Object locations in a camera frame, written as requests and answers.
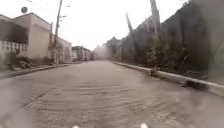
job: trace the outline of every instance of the sidewalk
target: sidewalk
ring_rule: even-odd
[[[190,77],[186,77],[186,76],[182,76],[178,74],[163,72],[163,71],[155,71],[150,68],[143,68],[143,67],[121,63],[121,62],[114,62],[114,63],[120,66],[130,68],[130,69],[145,72],[153,77],[157,77],[157,78],[178,83],[178,85],[181,85],[183,87],[190,87],[193,89],[217,94],[219,96],[224,96],[224,86],[217,83],[212,83],[208,81],[203,81],[203,80],[190,78]]]
[[[71,64],[42,65],[42,66],[32,67],[29,69],[22,69],[22,70],[18,70],[18,71],[4,71],[4,72],[0,72],[0,79],[19,76],[19,75],[25,75],[25,74],[42,71],[42,70],[48,70],[48,69],[52,69],[52,68],[65,67],[65,66],[69,66],[69,65],[71,65]]]

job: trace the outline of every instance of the road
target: road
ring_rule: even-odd
[[[0,128],[223,128],[224,98],[107,61],[0,81]]]

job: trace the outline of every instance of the overcast sky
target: overcast sky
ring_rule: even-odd
[[[0,14],[10,18],[22,15],[21,8],[28,7],[46,21],[56,20],[59,0],[0,0]],[[63,0],[61,15],[67,15],[60,25],[59,35],[73,46],[83,45],[94,49],[116,36],[126,36],[128,11],[133,28],[151,15],[150,0]],[[173,15],[186,0],[156,0],[161,21]]]

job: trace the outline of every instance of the white building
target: white building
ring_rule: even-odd
[[[61,38],[58,39],[58,43],[60,45],[59,61],[62,63],[72,62],[72,44]]]
[[[0,20],[4,20],[4,21],[8,21],[8,22],[11,21],[11,19],[10,19],[9,17],[4,16],[4,15],[2,15],[2,14],[0,14]]]
[[[73,61],[91,60],[91,51],[82,46],[74,46],[72,47],[72,60]]]
[[[29,58],[49,58],[51,25],[34,13],[12,19],[16,24],[28,30],[27,56]]]

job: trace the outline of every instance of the house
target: house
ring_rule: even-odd
[[[51,25],[34,13],[25,14],[12,19],[14,23],[27,29],[29,58],[49,58]]]
[[[62,38],[58,39],[58,43],[60,48],[58,50],[59,62],[62,63],[72,62],[72,44]]]
[[[72,47],[73,61],[88,61],[91,60],[92,52],[83,46]]]
[[[0,62],[10,52],[27,55],[27,29],[12,22],[12,19],[0,14]]]

